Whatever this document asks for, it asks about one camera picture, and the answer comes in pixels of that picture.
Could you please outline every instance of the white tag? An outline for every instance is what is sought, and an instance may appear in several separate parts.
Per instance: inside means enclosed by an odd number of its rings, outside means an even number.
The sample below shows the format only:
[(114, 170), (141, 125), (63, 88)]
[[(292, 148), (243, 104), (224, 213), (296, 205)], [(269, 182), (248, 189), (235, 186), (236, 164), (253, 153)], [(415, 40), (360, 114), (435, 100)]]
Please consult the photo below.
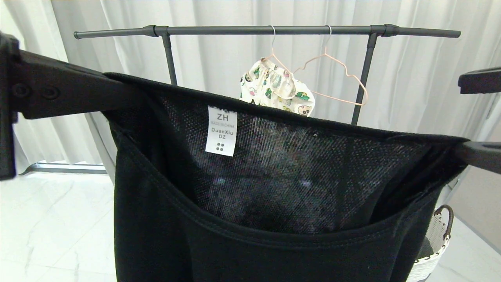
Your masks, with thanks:
[(205, 151), (233, 157), (236, 143), (237, 115), (234, 111), (209, 106), (209, 131)]

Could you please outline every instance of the tile floor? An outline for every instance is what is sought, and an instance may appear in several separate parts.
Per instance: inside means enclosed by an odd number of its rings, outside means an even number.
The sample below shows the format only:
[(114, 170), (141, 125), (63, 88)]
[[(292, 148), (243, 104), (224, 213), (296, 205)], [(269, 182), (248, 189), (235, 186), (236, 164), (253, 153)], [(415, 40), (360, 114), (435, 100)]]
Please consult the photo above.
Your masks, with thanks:
[[(0, 183), (0, 281), (116, 281), (108, 176), (33, 173)], [(427, 280), (445, 281), (501, 281), (501, 255), (457, 219)]]

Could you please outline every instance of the white curtain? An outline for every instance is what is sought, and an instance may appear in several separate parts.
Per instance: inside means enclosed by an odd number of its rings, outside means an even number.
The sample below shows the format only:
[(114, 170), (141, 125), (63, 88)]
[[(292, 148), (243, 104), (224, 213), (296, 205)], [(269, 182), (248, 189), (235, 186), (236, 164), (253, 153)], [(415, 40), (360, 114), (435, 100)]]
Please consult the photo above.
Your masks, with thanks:
[[(501, 65), (501, 1), (4, 1), (0, 29), (28, 51), (98, 71), (169, 82), (160, 38), (76, 40), (74, 31), (167, 26), (309, 26), (395, 24), (460, 30), (458, 39), (378, 38), (359, 125), (406, 132), (474, 137), (496, 108), (492, 95), (460, 95), (467, 71)], [(275, 51), (296, 69), (320, 54), (327, 36), (280, 35)], [(239, 79), (271, 52), (272, 36), (172, 36), (180, 86), (238, 98)], [(362, 69), (367, 36), (332, 36), (328, 52), (349, 72)], [(344, 69), (318, 60), (297, 74), (311, 90), (355, 100), (357, 82)], [(350, 122), (353, 106), (317, 97), (313, 116)], [(489, 118), (498, 118), (492, 110)], [(99, 113), (22, 121), (18, 145), (29, 162), (64, 159), (104, 162), (114, 172), (114, 147)]]

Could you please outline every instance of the laundry basket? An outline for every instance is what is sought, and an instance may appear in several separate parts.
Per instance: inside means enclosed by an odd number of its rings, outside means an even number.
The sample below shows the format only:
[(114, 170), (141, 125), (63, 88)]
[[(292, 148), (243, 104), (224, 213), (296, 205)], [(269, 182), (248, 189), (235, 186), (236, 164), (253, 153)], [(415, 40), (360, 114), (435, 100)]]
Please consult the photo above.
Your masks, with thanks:
[[(447, 224), (442, 217), (442, 210), (444, 209), (449, 211), (449, 220)], [(426, 232), (426, 238), (421, 246), (418, 259), (414, 262), (414, 266), (407, 278), (407, 282), (425, 281), (428, 276), (430, 276), (438, 260), (449, 246), (450, 230), (453, 220), (454, 213), (452, 208), (448, 205), (440, 206), (433, 213), (428, 231)]]

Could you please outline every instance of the empty hanger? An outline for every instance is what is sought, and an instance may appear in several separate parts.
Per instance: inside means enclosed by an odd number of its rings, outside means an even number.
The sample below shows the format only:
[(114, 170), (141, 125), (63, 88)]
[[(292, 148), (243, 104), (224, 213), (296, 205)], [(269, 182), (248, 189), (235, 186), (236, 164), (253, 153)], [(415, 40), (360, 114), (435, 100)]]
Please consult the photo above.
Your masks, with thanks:
[(317, 56), (317, 57), (315, 57), (313, 59), (310, 59), (309, 61), (307, 61), (305, 63), (305, 65), (302, 68), (301, 67), (297, 68), (297, 70), (295, 70), (294, 73), (297, 72), (300, 69), (304, 70), (306, 68), (306, 65), (308, 65), (308, 63), (310, 63), (311, 61), (314, 61), (316, 59), (320, 59), (322, 57), (327, 57), (327, 58), (329, 58), (331, 60), (334, 60), (336, 63), (343, 65), (343, 67), (345, 68), (345, 74), (346, 74), (346, 76), (348, 76), (348, 77), (354, 77), (358, 81), (358, 83), (360, 84), (360, 86), (364, 90), (364, 95), (366, 97), (365, 98), (365, 102), (356, 103), (356, 102), (346, 101), (346, 100), (342, 100), (342, 99), (339, 99), (339, 98), (335, 98), (335, 97), (331, 97), (331, 96), (328, 96), (328, 95), (324, 95), (324, 94), (321, 94), (321, 93), (318, 93), (318, 92), (315, 92), (315, 91), (312, 91), (312, 93), (315, 93), (315, 94), (318, 94), (320, 96), (324, 96), (324, 97), (327, 97), (327, 98), (331, 98), (331, 99), (334, 99), (334, 100), (338, 100), (338, 101), (341, 101), (341, 102), (346, 102), (346, 103), (350, 103), (350, 104), (353, 104), (353, 105), (363, 106), (363, 105), (365, 105), (365, 103), (367, 103), (367, 100), (369, 99), (369, 94), (367, 93), (367, 89), (365, 89), (364, 84), (360, 81), (360, 79), (357, 76), (355, 76), (353, 74), (348, 74), (348, 68), (346, 67), (346, 65), (343, 62), (341, 62), (338, 59), (336, 59), (336, 58), (332, 57), (331, 55), (327, 54), (327, 43), (329, 42), (329, 39), (332, 36), (332, 28), (331, 28), (331, 26), (328, 26), (328, 27), (329, 27), (329, 30), (331, 32), (329, 34), (329, 38), (327, 39), (327, 42), (325, 43), (324, 53), (322, 55), (320, 55), (320, 56)]
[(274, 58), (281, 67), (283, 67), (286, 71), (289, 73), (291, 72), (288, 68), (284, 66), (284, 64), (275, 56), (275, 50), (274, 50), (274, 45), (275, 45), (275, 37), (277, 36), (277, 31), (275, 30), (274, 26), (270, 26), (273, 29), (273, 41), (272, 41), (272, 54), (269, 55), (268, 57), (265, 58), (265, 60), (269, 60), (270, 58)]

